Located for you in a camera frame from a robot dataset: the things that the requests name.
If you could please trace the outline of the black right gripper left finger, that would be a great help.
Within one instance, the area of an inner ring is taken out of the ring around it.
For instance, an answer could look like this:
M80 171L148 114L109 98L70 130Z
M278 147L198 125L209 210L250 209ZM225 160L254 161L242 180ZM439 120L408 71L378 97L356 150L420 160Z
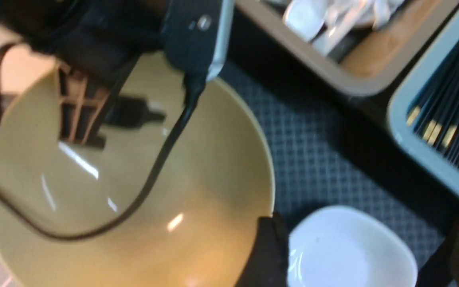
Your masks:
M286 287L289 232L282 215L257 220L257 235L237 287Z

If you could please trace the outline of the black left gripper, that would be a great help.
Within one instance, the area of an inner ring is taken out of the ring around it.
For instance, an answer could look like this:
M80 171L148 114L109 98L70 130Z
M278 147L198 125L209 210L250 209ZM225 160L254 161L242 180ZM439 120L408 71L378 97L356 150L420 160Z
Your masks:
M60 62L60 140L102 149L98 134L140 55L161 48L164 0L0 0L0 21Z

